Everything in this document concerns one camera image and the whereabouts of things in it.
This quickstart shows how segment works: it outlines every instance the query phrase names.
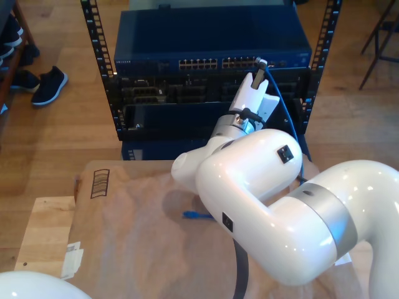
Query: white sticker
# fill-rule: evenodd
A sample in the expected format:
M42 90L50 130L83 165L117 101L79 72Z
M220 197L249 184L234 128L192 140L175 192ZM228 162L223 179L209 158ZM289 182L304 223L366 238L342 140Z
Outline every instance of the white sticker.
M61 279L72 278L80 267L83 257L83 249L80 242L69 244L65 253L64 265L62 266Z
M345 254L338 261L336 261L335 265L338 266L338 265L342 265L344 263L352 263L352 259L350 258L349 253Z

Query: chair leg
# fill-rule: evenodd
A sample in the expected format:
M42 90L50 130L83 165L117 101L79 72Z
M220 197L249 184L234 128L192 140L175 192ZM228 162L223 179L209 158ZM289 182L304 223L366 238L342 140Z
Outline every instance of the chair leg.
M15 1L15 5L14 5L14 8L12 9L12 11L14 11L14 15L17 18L18 23L21 25L22 29L24 30L24 33L26 34L27 42L30 45L34 45L35 41L33 39L31 31L29 30L29 26L27 25L27 22L22 13L21 7L19 6L18 0Z
M364 45L363 49L362 49L362 54L364 54L364 51L366 51L368 45L371 43L373 37L375 36L376 32L378 32L378 30L381 27L382 22L385 20L385 18L387 17L387 15L389 14L389 12L391 11L392 6L395 4L396 0L391 0L391 2L389 2L388 7L385 9L385 11L383 12L381 18L378 20L377 25L375 25L373 32L370 34L370 36L368 37L366 44Z
M374 69L375 64L377 63L377 60L382 55L382 52L384 51L385 47L387 46L388 41L390 40L392 34L395 32L395 29L398 27L398 24L399 24L399 14L398 14L397 18L395 19L395 22L393 23L393 26L392 26L390 32L388 33L388 35L385 37L384 41L382 42L381 47L379 48L378 52L375 54L373 62L371 64L371 66L368 68L366 76L364 76L362 84L360 84L359 90L362 90L363 86L365 85L368 77L370 76L370 74L372 73L372 71Z

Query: black sneaker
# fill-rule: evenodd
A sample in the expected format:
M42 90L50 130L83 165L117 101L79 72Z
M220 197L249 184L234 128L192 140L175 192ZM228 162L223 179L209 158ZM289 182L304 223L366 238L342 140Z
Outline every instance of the black sneaker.
M39 89L40 80L28 70L17 70L10 89L35 93Z
M43 106L54 101L67 83L68 76L57 67L52 67L50 72L40 75L40 81L39 88L32 97L34 106Z
M19 67L33 64L33 58L40 55L40 50L35 45L25 45L19 59Z
M0 36L0 44L16 47L22 42L22 33L24 33L24 30L18 24L15 17L10 14L8 16L6 24L4 25L4 29L2 30L2 34Z
M9 57L14 52L14 48L9 45L0 44L0 58Z

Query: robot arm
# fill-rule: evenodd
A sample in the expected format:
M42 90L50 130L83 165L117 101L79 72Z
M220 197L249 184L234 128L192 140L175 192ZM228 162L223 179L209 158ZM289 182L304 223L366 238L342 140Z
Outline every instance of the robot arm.
M221 119L202 154L182 154L172 175L199 194L226 232L286 285L313 280L366 240L373 248L370 298L396 298L398 171L373 161L341 163L266 207L262 201L298 175L299 145L282 131L247 134Z

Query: wooden floor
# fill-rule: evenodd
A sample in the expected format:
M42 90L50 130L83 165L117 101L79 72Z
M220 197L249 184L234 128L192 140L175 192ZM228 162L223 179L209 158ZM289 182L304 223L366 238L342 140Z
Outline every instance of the wooden floor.
M54 103L39 110L31 107L29 94L15 94L10 111L0 116L0 272L14 269L35 198L73 195L74 176L85 164L119 159L121 147L79 1L20 2L41 50L27 69L39 75L56 65L69 83ZM119 14L128 2L98 2L113 57ZM298 7L312 45L324 9L321 0ZM348 159L374 159L399 168L399 65L379 62L358 91L372 49L363 57L359 53L378 17L369 0L344 1L307 130L321 169ZM392 39L388 54L398 54L398 42Z

